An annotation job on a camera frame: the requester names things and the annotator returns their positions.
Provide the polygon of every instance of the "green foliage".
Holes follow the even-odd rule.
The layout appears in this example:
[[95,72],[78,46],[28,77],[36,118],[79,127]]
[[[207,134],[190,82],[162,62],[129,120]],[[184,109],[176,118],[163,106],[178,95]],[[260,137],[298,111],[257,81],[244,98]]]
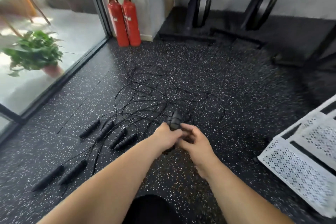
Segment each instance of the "green foliage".
[[18,77],[23,69],[40,70],[48,65],[56,66],[58,61],[62,61],[63,53],[56,44],[61,40],[49,36],[52,33],[28,31],[13,47],[3,48],[3,52],[11,58],[9,68],[12,72],[8,75]]

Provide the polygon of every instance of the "person's left hand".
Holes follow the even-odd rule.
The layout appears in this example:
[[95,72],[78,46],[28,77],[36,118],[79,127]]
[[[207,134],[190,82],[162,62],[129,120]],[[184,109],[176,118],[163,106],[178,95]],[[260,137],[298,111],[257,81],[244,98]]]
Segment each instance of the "person's left hand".
[[187,136],[186,132],[183,132],[181,129],[171,131],[168,124],[163,122],[148,139],[157,147],[158,153],[161,154],[163,151],[171,148],[179,138],[185,136]]

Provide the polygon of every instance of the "forearm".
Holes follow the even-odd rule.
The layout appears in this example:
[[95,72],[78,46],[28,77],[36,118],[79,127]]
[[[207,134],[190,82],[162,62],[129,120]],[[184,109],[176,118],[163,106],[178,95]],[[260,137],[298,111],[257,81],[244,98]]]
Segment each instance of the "forearm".
[[155,147],[150,137],[133,146],[83,183],[39,224],[121,223],[156,158]]
[[207,181],[228,224],[292,223],[224,164],[209,167]]

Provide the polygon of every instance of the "hand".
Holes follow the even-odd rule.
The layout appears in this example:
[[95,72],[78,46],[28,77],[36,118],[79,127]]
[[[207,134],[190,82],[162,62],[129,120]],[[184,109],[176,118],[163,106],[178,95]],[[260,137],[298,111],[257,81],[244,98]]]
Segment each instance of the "hand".
[[179,138],[185,136],[187,136],[186,132],[181,129],[171,131],[168,124],[163,122],[148,139],[151,140],[152,145],[157,148],[158,154],[161,155],[163,151],[171,148]]
[[210,169],[221,161],[213,152],[208,138],[196,126],[182,123],[181,127],[188,132],[190,140],[179,140],[178,145],[189,153],[199,175],[207,179]]

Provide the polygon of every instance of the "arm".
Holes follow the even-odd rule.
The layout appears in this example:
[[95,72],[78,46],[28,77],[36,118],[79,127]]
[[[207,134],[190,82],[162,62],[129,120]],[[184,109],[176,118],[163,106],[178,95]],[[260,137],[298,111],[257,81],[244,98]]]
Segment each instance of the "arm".
[[213,152],[208,139],[193,125],[182,124],[193,143],[179,141],[206,179],[228,224],[287,224],[292,220],[230,171]]
[[38,224],[120,224],[154,159],[183,135],[162,123],[57,205]]

